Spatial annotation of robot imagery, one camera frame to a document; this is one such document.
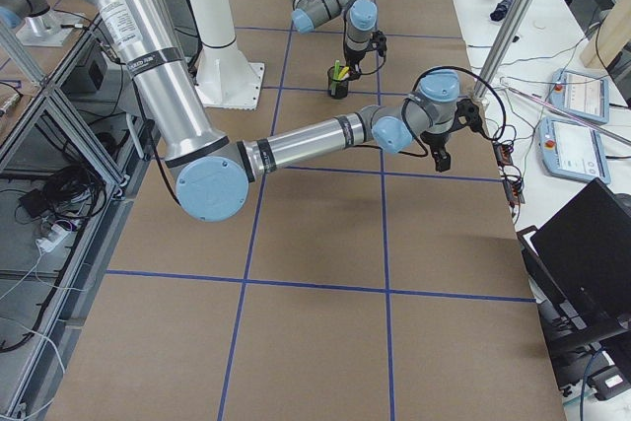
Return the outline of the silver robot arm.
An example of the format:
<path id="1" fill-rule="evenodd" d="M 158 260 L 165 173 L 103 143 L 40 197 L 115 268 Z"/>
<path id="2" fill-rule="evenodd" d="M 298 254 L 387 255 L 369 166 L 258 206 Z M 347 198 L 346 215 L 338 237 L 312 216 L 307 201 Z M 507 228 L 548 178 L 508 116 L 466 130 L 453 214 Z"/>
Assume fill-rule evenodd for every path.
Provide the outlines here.
<path id="1" fill-rule="evenodd" d="M 369 105 L 279 135 L 232 142 L 206 108 L 256 106 L 263 67 L 239 50 L 229 0 L 185 0 L 202 42 L 196 74 L 165 0 L 85 1 L 98 9 L 127 68 L 141 116 L 155 121 L 166 143 L 168 188 L 201 221 L 235 215 L 260 176 L 368 142 L 390 154 L 417 143 L 443 172 L 451 164 L 446 145 L 452 133 L 483 130 L 478 107 L 459 95 L 459 69 L 441 66 L 422 73 L 400 106 Z"/>
<path id="2" fill-rule="evenodd" d="M 386 36 L 377 29 L 378 7 L 372 0 L 292 0 L 292 7 L 292 22 L 301 34 L 338 17 L 343 20 L 343 53 L 349 71 L 342 79 L 364 76 L 361 61 L 371 51 L 386 58 Z"/>

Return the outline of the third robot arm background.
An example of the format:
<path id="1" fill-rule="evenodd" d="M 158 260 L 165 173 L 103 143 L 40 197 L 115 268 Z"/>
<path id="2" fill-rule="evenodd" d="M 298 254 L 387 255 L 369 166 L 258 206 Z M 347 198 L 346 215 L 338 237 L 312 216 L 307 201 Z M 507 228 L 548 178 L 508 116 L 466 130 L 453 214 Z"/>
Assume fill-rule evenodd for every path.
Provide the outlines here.
<path id="1" fill-rule="evenodd" d="M 47 0 L 1 0 L 1 21 L 9 29 L 25 19 L 39 18 L 50 11 Z"/>

